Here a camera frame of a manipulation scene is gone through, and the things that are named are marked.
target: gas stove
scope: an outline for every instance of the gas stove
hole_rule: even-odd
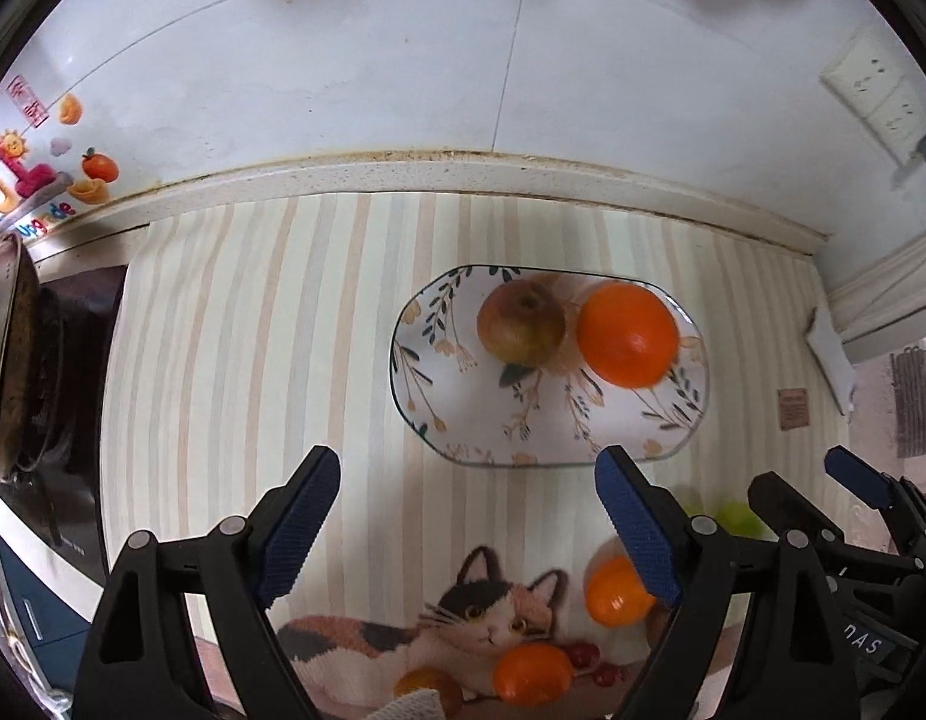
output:
[[[100,522],[100,415],[125,266],[41,285],[36,375],[14,469],[0,498],[98,584],[109,575]]]

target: white wall switch plate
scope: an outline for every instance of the white wall switch plate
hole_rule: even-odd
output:
[[[926,134],[926,111],[916,87],[903,79],[866,122],[898,161],[906,162]]]
[[[860,119],[865,119],[903,80],[903,71],[886,47],[862,32],[820,77]]]

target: plate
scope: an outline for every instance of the plate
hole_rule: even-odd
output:
[[[503,376],[506,364],[476,335],[476,315],[500,284],[528,279],[560,301],[567,333],[536,370]],[[613,281],[639,284],[663,301],[680,333],[677,359],[649,389],[599,378],[576,346],[576,316]],[[390,347],[390,389],[407,424],[430,447],[467,466],[572,466],[621,445],[634,460],[662,460],[690,440],[706,413],[706,346],[666,292],[636,279],[567,271],[464,265],[420,290],[402,310]]]

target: blue rubber fingertip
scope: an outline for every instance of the blue rubber fingertip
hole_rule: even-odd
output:
[[[889,509],[889,482],[879,471],[843,446],[832,447],[823,461],[829,474],[870,509]]]
[[[287,595],[340,488],[340,464],[324,457],[311,471],[261,552],[255,597],[263,608]]]
[[[596,458],[596,494],[647,592],[675,607],[683,588],[676,576],[673,550],[656,518],[605,449]]]

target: calico cat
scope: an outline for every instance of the calico cat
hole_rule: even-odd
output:
[[[310,616],[284,625],[277,639],[303,687],[338,704],[381,707],[404,674],[425,666],[449,674],[468,698],[493,697],[497,660],[518,644],[553,636],[566,588],[560,569],[531,584],[506,581],[497,554],[479,546],[413,628]]]

